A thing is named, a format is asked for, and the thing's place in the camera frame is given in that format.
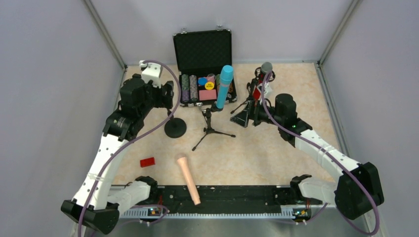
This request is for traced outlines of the blue toy microphone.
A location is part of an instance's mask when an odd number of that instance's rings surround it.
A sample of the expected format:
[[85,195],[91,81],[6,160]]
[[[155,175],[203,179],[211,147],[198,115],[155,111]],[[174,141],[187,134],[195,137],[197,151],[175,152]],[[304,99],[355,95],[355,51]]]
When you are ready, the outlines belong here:
[[221,73],[220,73],[220,81],[219,81],[219,90],[218,96],[216,101],[216,108],[218,110],[223,110],[229,86],[233,80],[234,69],[230,65],[223,66]]

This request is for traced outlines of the black tripod clip mic stand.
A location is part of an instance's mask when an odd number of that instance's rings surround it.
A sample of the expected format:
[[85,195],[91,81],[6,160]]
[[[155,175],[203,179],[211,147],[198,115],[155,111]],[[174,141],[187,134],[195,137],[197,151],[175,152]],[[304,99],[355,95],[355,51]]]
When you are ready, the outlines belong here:
[[215,130],[212,127],[212,124],[211,124],[212,113],[213,112],[220,112],[220,111],[222,111],[222,109],[219,109],[215,104],[213,104],[210,108],[206,108],[206,109],[202,110],[202,115],[203,115],[204,120],[206,122],[206,127],[203,128],[204,135],[197,142],[197,144],[192,148],[192,151],[195,151],[197,149],[197,147],[201,144],[201,142],[210,134],[220,134],[220,135],[225,135],[225,136],[229,136],[229,137],[232,137],[232,138],[236,138],[236,135],[234,135],[234,134],[220,132],[220,131]]

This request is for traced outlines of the red glitter microphone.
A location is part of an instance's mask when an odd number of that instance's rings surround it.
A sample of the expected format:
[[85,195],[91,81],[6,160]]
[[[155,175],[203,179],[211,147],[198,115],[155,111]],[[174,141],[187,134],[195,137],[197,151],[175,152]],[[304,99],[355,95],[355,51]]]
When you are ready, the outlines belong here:
[[270,62],[264,62],[260,67],[255,69],[255,78],[252,80],[254,85],[252,95],[255,100],[259,100],[259,93],[256,87],[263,82],[265,75],[271,70],[273,70],[273,66]]

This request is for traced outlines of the black tripod shock-mount stand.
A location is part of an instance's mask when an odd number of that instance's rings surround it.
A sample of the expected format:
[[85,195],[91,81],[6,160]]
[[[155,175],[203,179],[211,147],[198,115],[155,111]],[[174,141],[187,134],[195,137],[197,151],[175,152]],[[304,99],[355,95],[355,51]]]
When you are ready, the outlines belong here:
[[261,84],[265,75],[269,71],[271,71],[272,74],[267,81],[267,86],[269,86],[269,83],[273,82],[276,78],[275,72],[272,70],[272,65],[269,62],[265,62],[260,67],[257,67],[255,69],[255,77],[247,84],[248,97],[245,99],[243,103],[241,103],[238,107],[232,110],[230,114],[234,114],[240,107],[246,105],[248,102],[258,101],[261,98]]

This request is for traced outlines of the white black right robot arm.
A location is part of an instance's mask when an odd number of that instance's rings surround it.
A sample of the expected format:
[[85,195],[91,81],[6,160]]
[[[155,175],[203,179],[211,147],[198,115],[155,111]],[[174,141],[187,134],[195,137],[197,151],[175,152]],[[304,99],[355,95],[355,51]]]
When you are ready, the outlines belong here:
[[332,182],[311,175],[296,176],[291,181],[298,196],[335,205],[347,219],[355,220],[383,204],[384,197],[377,168],[370,162],[360,163],[346,156],[322,139],[308,123],[298,118],[296,102],[290,94],[275,97],[275,106],[248,100],[245,108],[230,118],[247,127],[265,122],[278,126],[283,140],[312,157]]

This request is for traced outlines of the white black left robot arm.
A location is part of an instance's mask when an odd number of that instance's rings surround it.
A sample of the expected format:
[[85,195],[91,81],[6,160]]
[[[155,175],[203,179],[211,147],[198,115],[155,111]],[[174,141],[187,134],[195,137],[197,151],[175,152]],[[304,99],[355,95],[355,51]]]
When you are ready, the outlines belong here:
[[[159,76],[145,79],[134,74],[123,82],[116,110],[106,119],[97,154],[82,186],[61,205],[61,211],[77,224],[77,237],[84,235],[85,228],[110,233],[122,214],[150,198],[155,186],[150,177],[136,180],[114,194],[110,190],[128,146],[159,129],[177,110],[180,98],[174,100],[173,95],[181,91],[181,85],[176,76],[173,78],[161,84]],[[167,109],[167,117],[139,134],[154,108]]]

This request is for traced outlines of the black round-base mic stand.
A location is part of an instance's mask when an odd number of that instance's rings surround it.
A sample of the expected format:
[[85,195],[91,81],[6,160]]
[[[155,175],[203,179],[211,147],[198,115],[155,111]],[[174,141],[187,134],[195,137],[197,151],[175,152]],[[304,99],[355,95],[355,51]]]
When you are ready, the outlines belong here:
[[181,118],[175,118],[174,116],[170,116],[169,120],[166,122],[164,126],[165,134],[169,138],[180,138],[186,133],[187,125],[186,122]]

